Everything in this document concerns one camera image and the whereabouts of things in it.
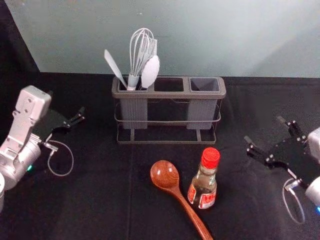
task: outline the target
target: whisk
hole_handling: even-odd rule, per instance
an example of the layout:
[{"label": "whisk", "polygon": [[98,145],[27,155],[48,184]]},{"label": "whisk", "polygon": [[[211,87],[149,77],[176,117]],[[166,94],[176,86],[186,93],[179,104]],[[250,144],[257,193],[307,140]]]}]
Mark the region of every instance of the whisk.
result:
[{"label": "whisk", "polygon": [[130,74],[127,90],[135,90],[139,81],[139,75],[146,62],[157,54],[158,40],[147,28],[135,31],[130,39]]}]

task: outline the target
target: robotic hand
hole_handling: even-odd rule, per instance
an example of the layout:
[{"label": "robotic hand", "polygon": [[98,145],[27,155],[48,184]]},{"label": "robotic hand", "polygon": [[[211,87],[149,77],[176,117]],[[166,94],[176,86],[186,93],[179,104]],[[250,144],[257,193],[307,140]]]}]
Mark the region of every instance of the robotic hand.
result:
[{"label": "robotic hand", "polygon": [[[305,195],[320,207],[320,128],[306,137],[296,121],[286,121],[281,116],[277,118],[287,126],[291,137],[264,151],[245,136],[244,139],[249,144],[247,155],[271,169],[282,167],[287,170],[295,181],[285,189],[292,192],[293,188],[301,185],[306,189]],[[306,152],[307,143],[311,154]]]},{"label": "robotic hand", "polygon": [[3,144],[0,146],[0,212],[4,205],[4,193],[17,185],[41,154],[44,146],[51,155],[58,150],[48,143],[52,133],[69,130],[85,118],[84,107],[67,120],[49,109],[51,93],[34,86],[21,90],[13,111],[13,123]]}]

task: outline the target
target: gray wall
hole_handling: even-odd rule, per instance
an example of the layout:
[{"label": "gray wall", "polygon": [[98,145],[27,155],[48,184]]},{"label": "gray wall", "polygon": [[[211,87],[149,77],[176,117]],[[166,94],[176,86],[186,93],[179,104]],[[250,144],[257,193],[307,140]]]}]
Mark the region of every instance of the gray wall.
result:
[{"label": "gray wall", "polygon": [[162,75],[320,77],[319,0],[6,0],[42,72],[128,74],[129,40],[158,38]]}]

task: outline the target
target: black table surface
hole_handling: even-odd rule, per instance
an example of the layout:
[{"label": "black table surface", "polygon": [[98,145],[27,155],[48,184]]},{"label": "black table surface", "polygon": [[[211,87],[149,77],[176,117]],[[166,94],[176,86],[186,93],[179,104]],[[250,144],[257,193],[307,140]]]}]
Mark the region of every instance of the black table surface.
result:
[{"label": "black table surface", "polygon": [[[0,73],[0,139],[8,134],[19,92],[28,85],[52,90],[50,108],[66,117],[86,107],[83,124],[54,138],[72,149],[73,172],[53,176],[46,168],[48,152],[44,151],[33,169],[5,193],[1,240],[200,239],[180,204],[153,186],[150,168],[161,159],[174,163],[186,196],[206,146],[117,144],[112,77]],[[319,79],[224,77],[224,81],[227,96],[215,144],[221,153],[217,199],[210,209],[196,212],[217,240],[320,239],[320,216],[303,189],[296,192],[306,222],[297,225],[281,195],[290,176],[247,157],[243,139],[249,135],[259,146],[269,148],[288,137],[275,120],[278,115],[296,120],[305,133],[318,128]],[[52,161],[69,167],[70,158],[60,156]]]}]

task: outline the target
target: white spatula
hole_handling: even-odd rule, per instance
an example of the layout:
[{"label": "white spatula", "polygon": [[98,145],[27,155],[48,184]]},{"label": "white spatula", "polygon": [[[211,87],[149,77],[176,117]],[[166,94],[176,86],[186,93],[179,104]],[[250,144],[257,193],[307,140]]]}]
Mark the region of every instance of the white spatula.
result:
[{"label": "white spatula", "polygon": [[118,79],[120,79],[120,81],[123,84],[123,86],[125,87],[125,89],[127,89],[127,84],[126,84],[124,78],[122,77],[122,74],[121,74],[121,72],[120,72],[115,60],[112,58],[110,52],[108,52],[107,49],[104,50],[104,59],[109,64],[109,66],[112,69],[114,75],[116,75],[116,77]]},{"label": "white spatula", "polygon": [[151,57],[144,65],[141,73],[141,86],[150,87],[156,80],[160,69],[160,60],[157,55]]}]

